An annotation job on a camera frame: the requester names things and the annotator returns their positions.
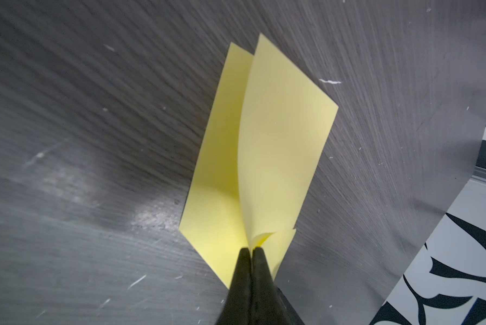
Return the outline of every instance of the folded yellow paper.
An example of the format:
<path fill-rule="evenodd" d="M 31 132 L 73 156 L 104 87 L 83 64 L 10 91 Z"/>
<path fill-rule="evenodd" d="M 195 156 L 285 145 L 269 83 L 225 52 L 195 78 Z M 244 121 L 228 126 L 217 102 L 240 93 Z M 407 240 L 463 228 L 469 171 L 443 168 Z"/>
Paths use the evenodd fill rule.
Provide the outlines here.
<path fill-rule="evenodd" d="M 227 287 L 243 247 L 277 274 L 336 113 L 263 35 L 230 45 L 180 223 Z"/>

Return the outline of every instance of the wood grain surface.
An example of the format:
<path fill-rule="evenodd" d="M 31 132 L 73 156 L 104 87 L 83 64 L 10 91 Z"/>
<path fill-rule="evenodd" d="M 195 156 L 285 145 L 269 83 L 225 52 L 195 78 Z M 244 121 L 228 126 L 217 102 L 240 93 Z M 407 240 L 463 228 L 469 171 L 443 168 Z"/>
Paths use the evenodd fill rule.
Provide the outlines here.
<path fill-rule="evenodd" d="M 473 171 L 485 0 L 0 1 L 0 324 L 215 321 L 177 228 L 260 32 L 340 107 L 276 283 L 306 324 L 370 322 Z"/>

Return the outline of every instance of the yellow sticky note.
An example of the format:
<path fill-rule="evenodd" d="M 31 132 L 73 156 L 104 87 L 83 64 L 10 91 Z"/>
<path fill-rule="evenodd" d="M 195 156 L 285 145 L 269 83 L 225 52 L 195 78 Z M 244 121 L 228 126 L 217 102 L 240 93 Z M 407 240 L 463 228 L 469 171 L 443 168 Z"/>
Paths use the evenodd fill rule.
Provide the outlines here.
<path fill-rule="evenodd" d="M 180 224 L 227 287 L 243 247 L 277 274 L 336 113 L 263 35 L 231 44 Z"/>

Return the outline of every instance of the yellow paper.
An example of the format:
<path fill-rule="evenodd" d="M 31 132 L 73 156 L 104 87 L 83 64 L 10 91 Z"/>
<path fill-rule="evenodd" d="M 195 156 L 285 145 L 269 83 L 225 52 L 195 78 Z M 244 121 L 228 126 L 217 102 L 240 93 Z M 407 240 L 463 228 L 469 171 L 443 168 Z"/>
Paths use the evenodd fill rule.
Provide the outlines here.
<path fill-rule="evenodd" d="M 277 274 L 336 113 L 263 35 L 231 44 L 180 224 L 227 287 L 243 247 Z"/>

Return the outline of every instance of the gray wooden table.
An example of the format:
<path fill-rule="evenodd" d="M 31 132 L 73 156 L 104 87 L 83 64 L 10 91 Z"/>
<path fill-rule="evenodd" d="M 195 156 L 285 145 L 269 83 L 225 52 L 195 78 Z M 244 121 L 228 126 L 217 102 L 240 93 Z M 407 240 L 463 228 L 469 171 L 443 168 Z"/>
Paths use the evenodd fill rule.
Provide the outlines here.
<path fill-rule="evenodd" d="M 473 171 L 486 1 L 0 1 L 0 324 L 214 322 L 177 228 L 259 32 L 340 106 L 276 283 L 306 324 L 369 323 Z"/>

